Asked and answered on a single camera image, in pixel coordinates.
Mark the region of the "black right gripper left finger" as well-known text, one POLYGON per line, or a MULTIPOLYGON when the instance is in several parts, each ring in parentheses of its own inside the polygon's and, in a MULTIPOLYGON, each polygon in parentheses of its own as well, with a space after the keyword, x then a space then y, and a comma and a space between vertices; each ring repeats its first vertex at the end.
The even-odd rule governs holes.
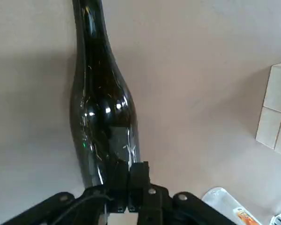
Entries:
POLYGON ((5 222, 6 225, 105 225, 111 213, 127 207, 127 163, 120 161, 102 185, 79 197, 59 192, 5 222))

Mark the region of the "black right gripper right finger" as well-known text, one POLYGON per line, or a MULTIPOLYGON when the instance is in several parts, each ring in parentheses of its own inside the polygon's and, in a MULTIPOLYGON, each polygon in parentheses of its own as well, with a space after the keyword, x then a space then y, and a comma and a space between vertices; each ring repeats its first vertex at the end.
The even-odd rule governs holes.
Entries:
POLYGON ((172 197, 167 188, 152 184, 148 162, 129 171, 128 208, 138 225, 231 225, 232 221, 189 192, 172 197))

